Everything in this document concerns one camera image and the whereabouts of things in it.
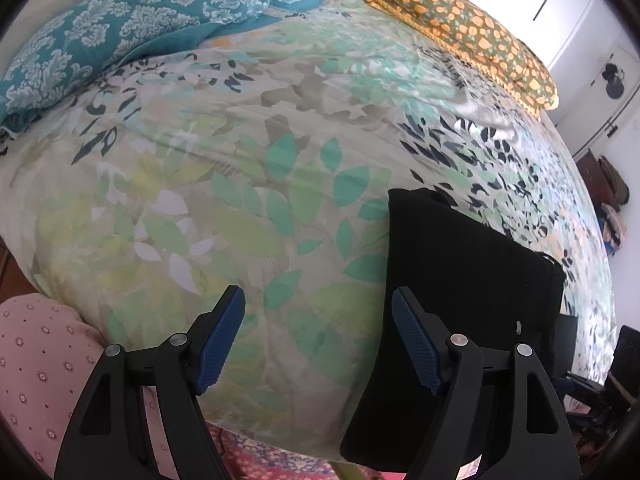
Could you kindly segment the black pants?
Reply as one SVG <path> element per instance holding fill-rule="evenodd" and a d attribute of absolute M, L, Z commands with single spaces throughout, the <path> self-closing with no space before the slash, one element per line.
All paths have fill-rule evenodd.
<path fill-rule="evenodd" d="M 388 193 L 390 241 L 383 328 L 371 377 L 344 435 L 341 454 L 378 471 L 405 472 L 442 404 L 420 384 L 393 319 L 396 289 L 451 333 L 480 347 L 529 344 L 546 372 L 554 367 L 555 323 L 566 280 L 562 266 L 454 210 L 444 194 L 417 188 Z"/>

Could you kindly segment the pink dotted garment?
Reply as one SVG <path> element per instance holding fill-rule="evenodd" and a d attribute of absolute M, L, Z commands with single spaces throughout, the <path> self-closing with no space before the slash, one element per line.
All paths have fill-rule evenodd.
<path fill-rule="evenodd" d="M 1 304 L 1 416 L 48 476 L 103 348 L 71 307 L 40 294 Z"/>

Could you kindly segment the red patterned floor rug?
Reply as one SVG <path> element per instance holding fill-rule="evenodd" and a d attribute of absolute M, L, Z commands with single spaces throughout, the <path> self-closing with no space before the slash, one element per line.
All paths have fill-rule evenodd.
<path fill-rule="evenodd" d="M 207 428 L 232 479 L 337 479 L 332 466 L 325 460 L 274 448 L 214 426 L 210 422 Z"/>

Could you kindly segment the dark wooden cabinet with clothes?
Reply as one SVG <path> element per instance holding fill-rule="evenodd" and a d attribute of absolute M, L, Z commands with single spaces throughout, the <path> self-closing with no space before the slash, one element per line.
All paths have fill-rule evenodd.
<path fill-rule="evenodd" d="M 630 199 L 629 186 L 605 156 L 588 151 L 578 159 L 577 167 L 593 203 L 605 251 L 613 257 L 627 237 L 622 208 Z"/>

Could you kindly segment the floral leaf-print bedspread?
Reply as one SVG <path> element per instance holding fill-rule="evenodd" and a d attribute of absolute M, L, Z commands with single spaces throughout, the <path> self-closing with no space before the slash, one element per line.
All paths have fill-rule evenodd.
<path fill-rule="evenodd" d="M 430 188 L 555 258 L 574 369 L 605 378 L 610 266 L 559 133 L 362 0 L 127 64 L 59 102 L 2 158 L 1 236 L 42 292 L 129 348 L 242 286 L 205 416 L 334 460 L 382 327 L 392 188 Z"/>

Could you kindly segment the teal white damask pillow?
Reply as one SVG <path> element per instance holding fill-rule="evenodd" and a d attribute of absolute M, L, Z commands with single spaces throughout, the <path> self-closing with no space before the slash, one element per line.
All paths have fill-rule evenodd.
<path fill-rule="evenodd" d="M 104 70 L 137 56 L 195 46 L 212 32 L 257 18 L 271 0 L 84 0 L 51 18 L 1 79 L 1 127 L 24 132 L 42 111 Z"/>

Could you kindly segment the olive orange-patterned folded blanket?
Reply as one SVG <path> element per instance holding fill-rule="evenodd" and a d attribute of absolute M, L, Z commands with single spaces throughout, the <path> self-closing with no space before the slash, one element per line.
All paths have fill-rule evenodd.
<path fill-rule="evenodd" d="M 473 66 L 533 118 L 559 105 L 559 90 L 544 62 L 470 0 L 363 1 Z"/>

